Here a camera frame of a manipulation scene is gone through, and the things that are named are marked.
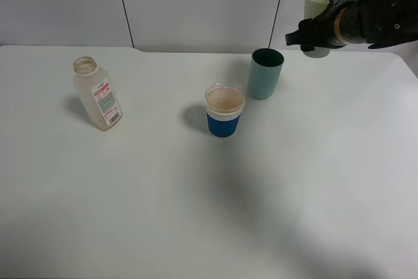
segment white cylinder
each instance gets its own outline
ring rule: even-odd
[[[315,18],[319,16],[329,4],[329,0],[305,0],[304,18]],[[311,52],[303,52],[311,58],[322,58],[329,54],[330,48],[315,47]]]

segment green cup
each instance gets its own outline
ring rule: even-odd
[[[285,58],[277,50],[262,48],[253,52],[248,79],[248,93],[255,99],[273,95]]]

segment plastic bottle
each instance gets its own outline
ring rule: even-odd
[[[74,88],[91,121],[100,130],[109,130],[119,122],[122,109],[108,73],[92,57],[80,57],[73,65]]]

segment barcode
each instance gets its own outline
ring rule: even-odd
[[[111,119],[109,120],[109,123],[114,123],[119,118],[119,112],[117,112]]]

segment blue cup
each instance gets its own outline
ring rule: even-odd
[[[253,52],[248,78],[248,93],[255,99],[267,99],[276,89],[285,58],[277,50],[262,48]]]
[[[205,93],[206,116],[211,134],[226,139],[234,134],[246,99],[237,86],[217,83]]]

